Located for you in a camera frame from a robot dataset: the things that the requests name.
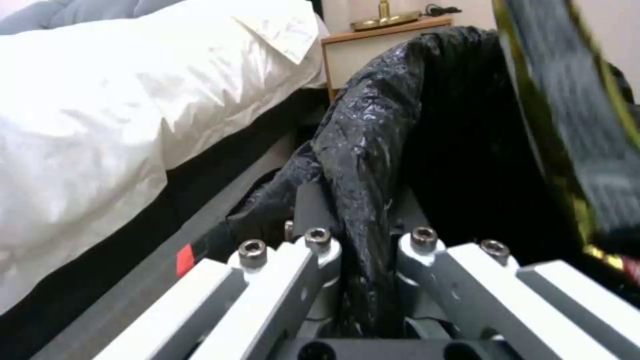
bolt head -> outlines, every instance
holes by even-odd
[[[428,226],[418,226],[411,232],[411,246],[421,252],[431,252],[436,249],[438,233]]]
[[[480,241],[480,249],[498,261],[502,266],[507,265],[507,261],[511,255],[509,247],[497,240],[487,239]]]
[[[290,241],[293,238],[293,221],[287,220],[284,222],[284,241]]]
[[[322,227],[312,227],[305,233],[305,245],[316,254],[329,250],[331,232]]]
[[[267,245],[262,240],[246,240],[238,247],[240,265],[247,268],[260,268],[267,263]]]

brass lamp base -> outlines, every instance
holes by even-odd
[[[407,22],[413,22],[420,18],[420,12],[406,12],[390,17],[380,17],[376,19],[367,19],[351,23],[351,29],[353,31],[363,31],[386,28],[388,26],[406,24]]]

nightstand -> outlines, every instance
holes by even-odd
[[[338,90],[371,59],[401,42],[424,33],[426,29],[450,26],[451,15],[423,17],[408,24],[389,28],[333,34],[322,39],[326,86],[333,102]]]

white metal bar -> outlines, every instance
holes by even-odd
[[[532,265],[518,278],[621,359],[640,359],[640,312],[564,261]]]
[[[500,334],[524,359],[616,358],[476,244],[435,257],[431,266],[408,259],[403,274],[424,286],[466,337]]]
[[[94,360],[180,359],[245,287],[241,271],[203,259]]]
[[[191,360],[267,358],[280,338],[296,335],[321,286],[316,256],[283,243]]]

lamp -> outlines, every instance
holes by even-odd
[[[380,4],[378,5],[378,15],[379,17],[375,19],[352,22],[351,29],[354,31],[371,30],[416,21],[420,18],[420,11],[391,15],[389,1],[380,0]]]

